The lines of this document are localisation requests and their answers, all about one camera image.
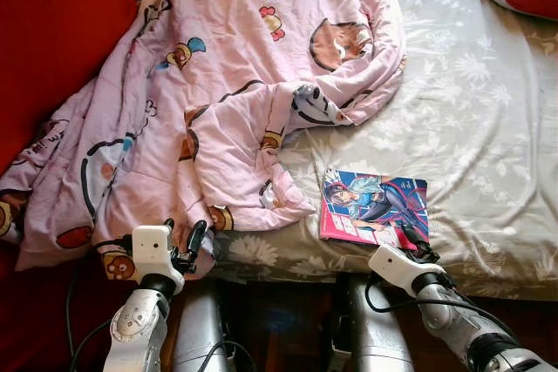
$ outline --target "wire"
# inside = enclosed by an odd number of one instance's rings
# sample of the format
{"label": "wire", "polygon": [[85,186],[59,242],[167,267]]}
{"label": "wire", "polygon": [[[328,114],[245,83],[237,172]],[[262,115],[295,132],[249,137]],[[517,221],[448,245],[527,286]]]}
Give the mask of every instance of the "wire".
{"label": "wire", "polygon": [[73,295],[73,289],[76,285],[76,281],[78,280],[79,273],[81,272],[81,269],[85,264],[86,257],[87,256],[84,256],[78,261],[78,263],[76,263],[75,269],[73,271],[73,275],[71,276],[70,279],[70,285],[68,286],[68,292],[66,293],[65,322],[66,322],[66,336],[68,338],[68,346],[70,348],[70,356],[74,355],[73,335],[71,333],[71,321],[70,321],[70,302],[71,302],[71,297]]}
{"label": "wire", "polygon": [[464,296],[460,291],[458,291],[457,289],[453,289],[453,292],[456,293],[457,295],[459,295],[459,297],[465,301],[468,302],[471,305],[475,305],[473,301],[471,301],[469,298],[467,298],[466,296]]}
{"label": "wire", "polygon": [[126,234],[126,235],[123,235],[122,237],[119,237],[119,238],[114,239],[114,240],[100,241],[95,246],[93,246],[93,250],[97,250],[99,247],[102,247],[102,246],[121,246],[126,251],[131,251],[132,250],[132,235],[131,234]]}
{"label": "wire", "polygon": [[66,320],[66,337],[68,338],[68,346],[70,347],[70,356],[73,357],[75,353],[73,350],[73,336],[71,335],[71,322],[70,322],[70,300],[71,295],[73,294],[73,287],[76,284],[76,280],[78,279],[79,269],[76,268],[73,271],[73,276],[70,280],[70,286],[68,287],[68,292],[66,294],[66,303],[65,303],[65,320]]}
{"label": "wire", "polygon": [[246,348],[244,348],[244,346],[242,346],[240,343],[233,342],[231,340],[222,340],[222,341],[217,342],[216,344],[214,344],[214,346],[211,348],[211,350],[209,350],[209,353],[206,355],[206,359],[201,364],[200,368],[198,369],[198,372],[203,372],[204,370],[206,370],[206,367],[208,366],[209,361],[211,361],[211,356],[214,355],[215,351],[218,348],[220,348],[222,346],[225,346],[227,344],[239,348],[242,351],[242,353],[244,353],[244,355],[246,355],[246,357],[250,360],[250,367],[252,369],[252,372],[257,372],[257,369],[255,367],[255,363],[254,363],[254,359],[252,359],[252,356],[250,356],[250,353],[248,353]]}
{"label": "wire", "polygon": [[91,330],[85,337],[84,340],[81,341],[81,343],[79,344],[78,348],[76,349],[76,353],[73,355],[73,357],[71,358],[71,363],[70,363],[70,372],[75,372],[76,371],[76,366],[78,366],[78,358],[79,358],[79,353],[81,352],[81,350],[84,348],[85,344],[87,343],[87,341],[89,339],[91,339],[94,335],[96,335],[100,330],[102,330],[103,328],[105,328],[106,326],[108,326],[112,321],[112,318],[108,319],[107,321],[105,321],[104,323],[102,323],[101,325],[97,326],[96,328],[94,328],[93,330]]}
{"label": "wire", "polygon": [[498,327],[500,327],[502,330],[504,330],[506,333],[508,333],[510,335],[510,337],[512,337],[512,339],[514,339],[516,342],[518,342],[519,340],[517,339],[517,336],[514,334],[514,332],[511,330],[510,327],[508,327],[503,321],[499,320],[497,317],[495,317],[494,315],[490,314],[488,311],[477,307],[471,303],[465,303],[465,302],[458,302],[458,301],[441,301],[441,300],[410,300],[410,301],[405,301],[405,302],[401,302],[400,304],[395,304],[395,305],[391,305],[387,308],[378,308],[378,307],[374,307],[374,305],[372,304],[372,301],[370,300],[370,288],[372,287],[372,282],[369,281],[368,284],[366,284],[366,289],[364,291],[364,298],[366,298],[366,302],[368,303],[368,305],[370,306],[370,308],[372,309],[372,311],[376,311],[377,313],[389,313],[391,311],[395,311],[396,309],[401,309],[401,308],[408,308],[408,307],[413,307],[413,306],[418,306],[418,305],[425,305],[425,304],[432,304],[432,305],[447,305],[450,307],[459,307],[459,308],[464,308],[464,309],[470,309],[471,311],[474,311],[480,315],[485,316],[488,320],[494,322]]}

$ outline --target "white plastic casing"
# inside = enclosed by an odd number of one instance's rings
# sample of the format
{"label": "white plastic casing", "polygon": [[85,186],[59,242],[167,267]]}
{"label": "white plastic casing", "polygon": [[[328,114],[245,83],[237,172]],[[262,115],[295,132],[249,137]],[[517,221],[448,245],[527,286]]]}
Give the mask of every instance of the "white plastic casing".
{"label": "white plastic casing", "polygon": [[176,284],[174,294],[184,287],[184,276],[173,267],[168,247],[168,226],[139,226],[132,231],[133,263],[136,281],[141,283],[146,274],[163,274]]}
{"label": "white plastic casing", "polygon": [[413,298],[412,282],[429,272],[444,274],[446,271],[433,263],[415,263],[395,247],[382,244],[368,260],[368,267],[396,287],[403,288]]}

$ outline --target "cartoon bear face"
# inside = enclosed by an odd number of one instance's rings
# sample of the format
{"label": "cartoon bear face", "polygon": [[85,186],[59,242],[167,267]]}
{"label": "cartoon bear face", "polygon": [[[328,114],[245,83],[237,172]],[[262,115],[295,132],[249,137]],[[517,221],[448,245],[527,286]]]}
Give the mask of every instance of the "cartoon bear face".
{"label": "cartoon bear face", "polygon": [[213,221],[213,227],[217,231],[232,230],[235,228],[235,223],[233,222],[233,215],[230,213],[226,206],[217,207],[210,206],[208,208],[209,215],[211,215],[211,220]]}
{"label": "cartoon bear face", "polygon": [[104,262],[108,279],[123,281],[132,277],[136,270],[132,259],[125,254],[104,254],[104,256],[106,257]]}
{"label": "cartoon bear face", "polygon": [[12,221],[21,221],[19,215],[23,214],[30,194],[28,191],[9,190],[0,196],[0,237],[8,233]]}
{"label": "cartoon bear face", "polygon": [[372,35],[367,25],[356,22],[330,24],[325,18],[310,39],[310,54],[317,65],[334,71],[345,61],[358,58],[364,46],[371,43]]}
{"label": "cartoon bear face", "polygon": [[265,135],[263,136],[262,142],[260,143],[260,148],[261,149],[281,148],[281,143],[282,143],[281,133],[266,131]]}

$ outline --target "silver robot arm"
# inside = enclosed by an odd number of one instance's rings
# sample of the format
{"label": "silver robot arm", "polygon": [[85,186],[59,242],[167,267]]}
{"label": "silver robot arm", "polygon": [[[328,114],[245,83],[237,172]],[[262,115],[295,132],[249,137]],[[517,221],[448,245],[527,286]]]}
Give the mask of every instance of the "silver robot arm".
{"label": "silver robot arm", "polygon": [[140,226],[133,230],[133,261],[139,287],[112,318],[112,343],[105,372],[160,371],[169,302],[184,287],[183,274],[195,270],[207,223],[199,221],[194,225],[183,254],[170,247],[172,229],[171,221],[164,226]]}
{"label": "silver robot arm", "polygon": [[444,342],[471,372],[556,372],[531,350],[523,348],[497,321],[470,308],[457,294],[446,271],[432,263],[416,263],[396,248],[382,245],[369,261],[372,271],[410,296],[435,300],[420,303],[426,329]]}

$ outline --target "gray bedsheet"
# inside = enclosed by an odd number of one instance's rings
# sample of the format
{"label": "gray bedsheet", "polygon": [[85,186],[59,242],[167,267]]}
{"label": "gray bedsheet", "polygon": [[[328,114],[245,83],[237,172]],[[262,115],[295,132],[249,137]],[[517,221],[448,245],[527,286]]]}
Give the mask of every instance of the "gray bedsheet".
{"label": "gray bedsheet", "polygon": [[[395,98],[358,128],[299,132],[282,162],[316,209],[327,166],[426,179],[432,246],[464,292],[558,300],[558,26],[490,0],[399,2],[408,54]],[[366,272],[371,249],[320,240],[318,216],[218,234],[214,274]]]}

